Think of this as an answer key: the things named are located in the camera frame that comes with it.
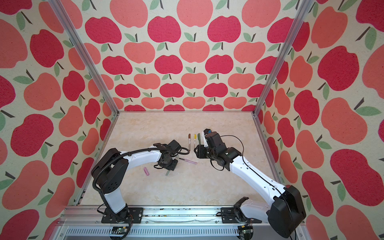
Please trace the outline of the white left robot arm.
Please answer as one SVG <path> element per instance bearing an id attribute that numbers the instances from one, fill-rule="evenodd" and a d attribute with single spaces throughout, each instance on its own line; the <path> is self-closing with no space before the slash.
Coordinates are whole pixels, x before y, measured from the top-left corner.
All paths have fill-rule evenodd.
<path id="1" fill-rule="evenodd" d="M 127 171 L 149 163 L 154 163 L 156 169 L 174 171 L 178 164 L 176 157 L 190 153 L 188 149 L 183 152 L 183 149 L 175 140 L 130 152 L 109 149 L 92 169 L 92 187 L 106 207 L 102 212 L 97 210 L 103 216 L 102 223 L 140 223 L 142 209 L 130 209 L 122 195 L 121 185 Z"/>

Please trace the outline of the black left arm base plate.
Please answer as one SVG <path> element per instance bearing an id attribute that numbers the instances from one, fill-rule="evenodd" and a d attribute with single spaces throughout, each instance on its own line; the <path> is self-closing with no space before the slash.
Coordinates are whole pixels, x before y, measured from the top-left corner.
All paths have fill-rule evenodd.
<path id="1" fill-rule="evenodd" d="M 103 224 L 140 224 L 143 217 L 143 208 L 125 207 L 115 214 L 110 209 L 105 209 L 101 223 Z"/>

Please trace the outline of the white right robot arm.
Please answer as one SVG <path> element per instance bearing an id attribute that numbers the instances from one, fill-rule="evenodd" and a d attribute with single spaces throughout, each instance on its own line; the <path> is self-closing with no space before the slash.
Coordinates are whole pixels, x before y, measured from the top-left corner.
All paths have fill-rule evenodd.
<path id="1" fill-rule="evenodd" d="M 266 201 L 264 204 L 243 197 L 234 204 L 235 219 L 248 223 L 251 219 L 268 223 L 283 238 L 289 238 L 306 218 L 300 191 L 286 187 L 259 171 L 235 148 L 209 148 L 198 145 L 194 152 L 199 159 L 216 161 L 229 172 L 248 183 Z"/>

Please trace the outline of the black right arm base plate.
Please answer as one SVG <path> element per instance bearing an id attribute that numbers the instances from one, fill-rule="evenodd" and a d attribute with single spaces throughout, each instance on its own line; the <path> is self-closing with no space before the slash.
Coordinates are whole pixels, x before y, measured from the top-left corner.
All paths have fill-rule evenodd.
<path id="1" fill-rule="evenodd" d="M 217 217 L 222 219 L 223 224 L 261 224 L 262 221 L 258 219 L 249 219 L 247 218 L 240 209 L 230 207 L 230 208 L 221 208 L 219 212 L 216 213 Z"/>

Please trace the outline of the purple pen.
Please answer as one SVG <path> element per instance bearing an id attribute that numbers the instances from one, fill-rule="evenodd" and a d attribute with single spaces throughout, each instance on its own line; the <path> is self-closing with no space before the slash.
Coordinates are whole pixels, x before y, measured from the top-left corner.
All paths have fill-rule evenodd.
<path id="1" fill-rule="evenodd" d="M 194 161 L 191 161 L 191 160 L 188 160 L 188 159 L 183 159 L 183 158 L 179 158 L 179 159 L 184 161 L 184 162 L 190 163 L 190 164 L 194 164 L 194 165 L 198 164 L 197 162 L 194 162 Z"/>

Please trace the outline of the pink pen cap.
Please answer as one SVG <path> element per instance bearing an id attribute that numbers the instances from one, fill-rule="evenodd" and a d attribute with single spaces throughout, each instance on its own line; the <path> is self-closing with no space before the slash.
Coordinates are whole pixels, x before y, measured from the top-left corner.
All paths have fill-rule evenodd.
<path id="1" fill-rule="evenodd" d="M 147 176 L 150 175 L 150 173 L 149 173 L 149 171 L 148 171 L 148 169 L 147 169 L 146 167 L 144 167 L 144 172 L 145 172 L 145 174 L 146 174 Z"/>

